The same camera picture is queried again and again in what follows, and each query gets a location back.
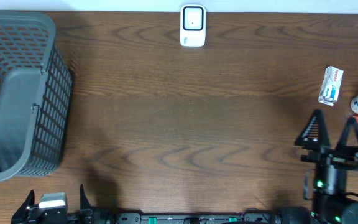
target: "green light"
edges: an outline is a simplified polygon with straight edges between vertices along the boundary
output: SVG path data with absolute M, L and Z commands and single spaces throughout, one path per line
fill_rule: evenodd
M 321 180 L 317 181 L 317 187 L 323 187 L 323 181 Z

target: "wooden table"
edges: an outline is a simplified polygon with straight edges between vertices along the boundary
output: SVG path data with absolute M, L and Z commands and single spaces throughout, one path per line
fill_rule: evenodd
M 336 144 L 358 94 L 358 15 L 208 14 L 202 48 L 179 13 L 48 12 L 75 73 L 65 155 L 43 178 L 0 183 L 0 223 L 31 189 L 145 213 L 241 212 L 310 204 L 313 165 L 293 142 L 322 108 Z M 324 68 L 343 69 L 335 107 L 317 102 Z M 358 174 L 349 174 L 358 192 Z

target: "black square outline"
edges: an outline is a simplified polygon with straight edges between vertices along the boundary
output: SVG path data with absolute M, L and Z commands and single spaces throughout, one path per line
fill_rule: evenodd
M 185 28 L 185 11 L 187 8 L 195 8 L 195 9 L 201 9 L 201 28 L 200 29 L 186 29 Z M 183 22 L 182 22 L 183 29 L 185 31 L 201 31 L 204 28 L 204 9 L 199 6 L 186 6 L 183 8 Z

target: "laundry basket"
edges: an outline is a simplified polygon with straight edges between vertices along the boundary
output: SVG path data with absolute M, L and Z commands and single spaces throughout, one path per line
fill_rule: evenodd
M 72 77 L 48 16 L 0 11 L 0 181 L 59 165 Z

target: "basket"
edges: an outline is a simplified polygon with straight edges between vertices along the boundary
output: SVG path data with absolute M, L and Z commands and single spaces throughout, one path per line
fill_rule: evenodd
M 73 80 L 48 16 L 0 11 L 0 181 L 60 163 Z

